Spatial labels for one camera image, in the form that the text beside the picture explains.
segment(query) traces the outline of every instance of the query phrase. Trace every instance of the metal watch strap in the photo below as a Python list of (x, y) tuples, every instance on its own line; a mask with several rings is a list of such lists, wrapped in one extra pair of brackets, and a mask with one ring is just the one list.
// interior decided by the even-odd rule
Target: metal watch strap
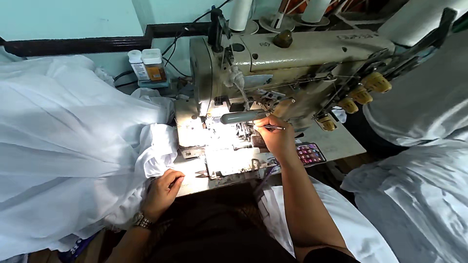
[(153, 225), (153, 222), (151, 222), (150, 220), (148, 220), (144, 215), (143, 213), (139, 212), (137, 214), (137, 216), (139, 217), (138, 220), (135, 222), (135, 224), (133, 226), (139, 226), (139, 227), (143, 227), (143, 228), (147, 228), (149, 229), (152, 225)]

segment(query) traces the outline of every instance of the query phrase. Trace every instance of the left hand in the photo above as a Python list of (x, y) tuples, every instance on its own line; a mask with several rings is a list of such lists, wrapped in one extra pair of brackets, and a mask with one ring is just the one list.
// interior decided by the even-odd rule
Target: left hand
[(182, 172), (168, 169), (161, 177), (153, 181), (142, 207), (146, 218), (156, 222), (171, 206), (179, 192), (184, 176)]

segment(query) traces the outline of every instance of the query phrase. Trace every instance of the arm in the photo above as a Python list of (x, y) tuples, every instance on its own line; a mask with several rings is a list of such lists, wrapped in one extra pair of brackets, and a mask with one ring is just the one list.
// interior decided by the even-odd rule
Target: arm
[[(254, 122), (255, 129), (281, 165), (286, 221), (297, 259), (302, 262), (308, 252), (323, 247), (352, 256), (297, 157), (292, 126), (274, 115)], [(286, 129), (269, 131), (262, 127), (267, 124)]]
[[(152, 222), (158, 221), (174, 202), (184, 176), (181, 172), (169, 169), (151, 184), (150, 192), (141, 209), (146, 218)], [(130, 228), (112, 250), (106, 263), (141, 262), (150, 234), (151, 230), (147, 228), (139, 226)]]

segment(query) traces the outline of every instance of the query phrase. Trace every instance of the yellow tension knob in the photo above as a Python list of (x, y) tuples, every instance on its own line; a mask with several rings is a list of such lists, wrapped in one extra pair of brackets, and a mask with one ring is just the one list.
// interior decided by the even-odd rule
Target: yellow tension knob
[(348, 94), (348, 96), (362, 105), (368, 104), (373, 100), (372, 96), (369, 94), (369, 92), (367, 92), (367, 90), (363, 86), (355, 88)]
[(357, 112), (358, 106), (354, 103), (354, 101), (351, 98), (344, 98), (338, 102), (338, 106), (344, 109), (346, 113), (348, 114), (353, 114)]
[(328, 116), (319, 119), (318, 122), (323, 125), (323, 129), (326, 131), (331, 132), (336, 129), (335, 123)]
[(361, 82), (364, 88), (375, 92), (385, 93), (392, 89), (392, 84), (379, 72), (369, 74)]

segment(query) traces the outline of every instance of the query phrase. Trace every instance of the plastic bottle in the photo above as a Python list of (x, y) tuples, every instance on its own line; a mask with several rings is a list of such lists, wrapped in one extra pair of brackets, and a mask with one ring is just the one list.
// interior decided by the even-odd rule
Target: plastic bottle
[(149, 80), (148, 72), (146, 71), (145, 65), (141, 60), (141, 51), (132, 50), (128, 52), (128, 62), (133, 68), (133, 71), (137, 75), (138, 80)]
[(162, 56), (160, 49), (145, 49), (142, 52), (141, 59), (145, 64), (146, 71), (148, 72), (149, 79), (155, 82), (166, 82), (166, 71), (162, 63)]

